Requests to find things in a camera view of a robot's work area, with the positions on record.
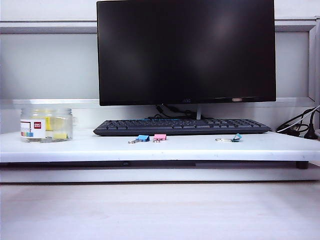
pink binder clip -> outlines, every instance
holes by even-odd
[[[160,143],[160,141],[166,140],[167,135],[166,134],[155,134],[153,137],[154,143]]]

binder clip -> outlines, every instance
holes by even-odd
[[[166,134],[155,134],[153,137],[154,143],[160,143],[160,141],[167,140]]]
[[[135,140],[128,141],[128,144],[135,144],[138,142],[149,142],[149,141],[150,141],[150,137],[148,135],[139,135],[136,137]]]
[[[215,140],[217,142],[233,142],[234,143],[234,142],[239,142],[241,138],[242,138],[242,136],[239,133],[237,133],[232,139],[230,139],[230,138],[216,138]]]

desk surface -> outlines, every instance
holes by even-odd
[[[2,185],[3,240],[318,240],[320,182]]]
[[[97,136],[92,129],[76,129],[71,141],[25,143],[18,132],[1,136],[2,163],[134,160],[255,160],[314,161],[320,141],[267,132],[244,134],[240,142],[218,142],[232,135],[168,136],[159,143],[138,142],[130,136]]]

black monitor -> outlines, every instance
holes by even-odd
[[[101,106],[276,100],[274,0],[97,2]]]

monitor logo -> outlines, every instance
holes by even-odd
[[[182,100],[182,102],[184,103],[184,104],[190,104],[191,103],[191,99],[183,99]]]

